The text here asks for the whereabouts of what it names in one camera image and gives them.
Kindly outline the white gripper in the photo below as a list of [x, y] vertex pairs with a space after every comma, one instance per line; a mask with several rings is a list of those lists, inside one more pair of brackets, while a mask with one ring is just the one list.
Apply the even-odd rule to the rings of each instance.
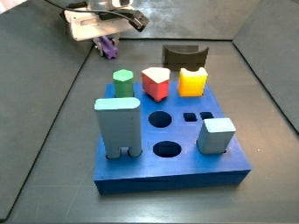
[[[70, 24], [70, 33], [77, 41], [94, 39], [97, 37], [114, 34], [111, 39], [114, 47], [118, 48], [121, 32], [134, 29], [129, 21], [123, 17], [102, 20], [99, 15], [87, 12], [86, 8], [79, 8], [79, 12], [66, 10], [65, 16]], [[94, 40], [95, 48], [101, 56], [105, 56], [101, 42]]]

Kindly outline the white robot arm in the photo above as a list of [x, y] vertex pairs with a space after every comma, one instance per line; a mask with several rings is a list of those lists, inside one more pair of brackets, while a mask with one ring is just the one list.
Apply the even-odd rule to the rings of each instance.
[[110, 11], [133, 10], [134, 0], [86, 0], [69, 5], [65, 16], [77, 41], [91, 39], [101, 55], [110, 60], [118, 56], [121, 33], [134, 29], [129, 21]]

